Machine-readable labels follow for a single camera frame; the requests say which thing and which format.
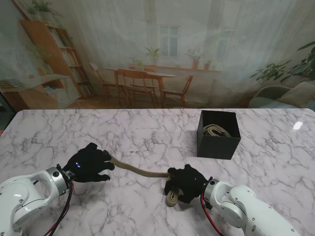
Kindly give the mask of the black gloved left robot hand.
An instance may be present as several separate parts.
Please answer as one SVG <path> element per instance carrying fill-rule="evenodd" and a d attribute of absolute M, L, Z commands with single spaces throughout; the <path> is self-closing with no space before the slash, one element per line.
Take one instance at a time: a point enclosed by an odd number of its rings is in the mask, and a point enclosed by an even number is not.
<path fill-rule="evenodd" d="M 97 148 L 97 144 L 89 143 L 73 155 L 63 167 L 66 173 L 72 173 L 75 182 L 102 182 L 110 180 L 110 176 L 100 172 L 114 170 L 111 155 L 106 150 Z"/>

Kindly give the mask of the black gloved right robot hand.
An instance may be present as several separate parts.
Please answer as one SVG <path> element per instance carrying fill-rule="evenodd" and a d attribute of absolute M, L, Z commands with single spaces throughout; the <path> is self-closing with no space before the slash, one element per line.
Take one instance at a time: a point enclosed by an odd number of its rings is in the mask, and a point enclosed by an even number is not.
<path fill-rule="evenodd" d="M 178 201 L 190 204 L 194 198 L 200 197 L 204 203 L 203 193 L 213 177 L 206 179 L 197 169 L 186 164 L 183 169 L 168 169 L 169 178 L 164 187 L 166 204 L 173 207 Z"/>

